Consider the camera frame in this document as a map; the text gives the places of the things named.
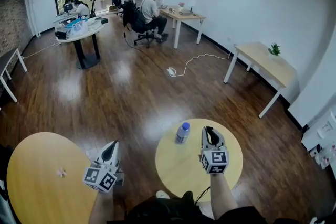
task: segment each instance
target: blue container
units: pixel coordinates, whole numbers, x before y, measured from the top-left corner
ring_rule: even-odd
[[[180,128],[178,128],[176,134],[176,143],[177,144],[184,144],[187,141],[188,136],[190,134],[190,124],[184,122]]]

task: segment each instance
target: dark pants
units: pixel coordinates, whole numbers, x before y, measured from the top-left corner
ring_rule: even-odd
[[[167,18],[158,17],[154,18],[151,22],[146,24],[146,26],[148,29],[156,29],[156,27],[158,27],[159,30],[157,31],[157,33],[161,35],[163,33],[164,28],[166,27],[167,21],[168,21]]]

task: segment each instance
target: black cable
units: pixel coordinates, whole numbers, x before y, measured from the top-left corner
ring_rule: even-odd
[[[127,44],[130,48],[132,48],[132,49],[136,49],[136,50],[138,50],[139,52],[145,54],[145,55],[147,56],[147,58],[150,59],[150,60],[153,62],[153,64],[155,64],[155,65],[157,66],[157,68],[159,68],[160,70],[162,70],[162,68],[159,67],[159,66],[156,64],[156,62],[154,62],[154,61],[151,59],[151,57],[149,57],[146,53],[144,53],[142,50],[140,50],[140,49],[138,49],[138,48],[134,48],[134,47],[132,47],[131,45],[128,44],[128,42],[127,42],[127,40],[126,40],[126,33],[125,33],[125,31],[124,31],[124,38],[125,38],[125,42],[126,42],[126,44]]]
[[[209,189],[210,187],[208,187],[205,191],[203,191],[200,195],[198,195],[195,205],[197,205],[198,201],[208,192]]]

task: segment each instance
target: white shoe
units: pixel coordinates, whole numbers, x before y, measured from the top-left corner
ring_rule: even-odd
[[[163,190],[159,190],[156,195],[158,199],[170,199],[169,195],[165,193]]]

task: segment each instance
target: table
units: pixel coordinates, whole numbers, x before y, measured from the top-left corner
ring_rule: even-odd
[[[175,13],[171,13],[169,11],[169,8],[176,8]],[[200,20],[199,21],[200,22],[200,27],[199,27],[199,30],[198,30],[198,37],[197,37],[197,41],[196,41],[196,44],[199,44],[200,40],[201,40],[201,35],[202,35],[202,23],[203,23],[203,20],[206,19],[206,17],[204,17],[202,15],[199,15],[199,14],[183,16],[183,15],[180,15],[178,13],[178,11],[179,11],[179,6],[168,6],[167,8],[164,8],[164,9],[160,8],[160,13],[162,15],[173,18],[173,29],[176,28],[174,49],[177,49],[177,47],[178,47],[181,22],[185,21],[185,20]]]
[[[76,67],[78,69],[88,69],[94,67],[96,64],[100,62],[100,54],[97,44],[96,33],[98,33],[101,29],[103,29],[106,24],[99,26],[96,30],[89,30],[84,35],[68,38],[68,39],[57,39],[60,43],[70,43],[73,42],[75,44],[76,53],[78,56],[78,62],[76,63]],[[95,48],[96,54],[84,55],[82,44],[80,42],[81,39],[92,36],[93,47]]]
[[[18,57],[21,65],[23,67],[23,70],[25,72],[27,72],[26,65],[23,62],[23,59],[22,59],[21,54],[19,52],[19,49],[18,48],[14,48],[14,49],[8,51],[7,53],[5,53],[4,55],[2,55],[0,57],[0,81],[1,81],[2,85],[4,86],[4,88],[6,89],[6,91],[8,92],[8,94],[10,95],[10,97],[12,97],[13,101],[15,103],[17,103],[17,99],[15,98],[14,94],[12,93],[12,91],[10,90],[10,88],[7,86],[6,81],[3,78],[4,73],[6,73],[8,79],[12,80],[12,78],[10,77],[10,75],[9,75],[9,73],[7,71],[7,66],[11,62],[12,58],[14,57],[14,55],[17,55],[17,57]]]
[[[91,161],[73,142],[54,133],[25,138],[7,170],[10,201],[22,224],[88,223],[97,192],[82,182]],[[61,178],[61,166],[67,175]]]
[[[55,31],[59,28],[59,23],[64,22],[66,20],[70,20],[73,18],[77,18],[77,14],[69,14],[69,16],[58,15],[56,16],[56,20],[53,21]]]
[[[242,44],[235,47],[234,57],[224,79],[225,83],[227,83],[230,78],[239,54],[251,61],[251,64],[247,67],[247,71],[249,71],[253,65],[256,65],[262,72],[271,79],[275,80],[275,82],[279,85],[276,95],[260,113],[259,118],[262,118],[262,116],[265,115],[269,108],[278,99],[284,88],[290,85],[296,75],[296,70],[280,56],[275,57],[275,59],[269,59],[268,47],[261,42]]]
[[[168,130],[156,149],[155,165],[162,183],[179,197],[191,190],[194,199],[210,186],[210,175],[203,170],[198,155],[201,151],[202,128],[211,126],[225,139],[230,161],[224,175],[232,189],[243,170],[242,149],[234,135],[224,126],[211,120],[192,119],[186,122],[190,124],[191,132],[185,144],[175,144],[177,129],[182,125],[179,123]],[[210,191],[200,201],[210,201]]]

